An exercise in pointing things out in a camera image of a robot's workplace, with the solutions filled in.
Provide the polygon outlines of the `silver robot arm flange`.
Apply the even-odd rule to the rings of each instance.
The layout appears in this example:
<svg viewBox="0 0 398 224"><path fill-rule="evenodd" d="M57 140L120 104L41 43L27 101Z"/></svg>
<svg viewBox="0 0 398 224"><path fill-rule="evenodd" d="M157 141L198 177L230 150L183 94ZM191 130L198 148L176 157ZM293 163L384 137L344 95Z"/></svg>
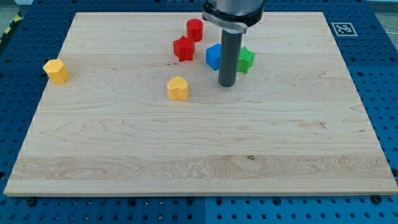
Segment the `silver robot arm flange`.
<svg viewBox="0 0 398 224"><path fill-rule="evenodd" d="M207 0L202 17L229 33L245 34L262 19L265 5L265 0Z"/></svg>

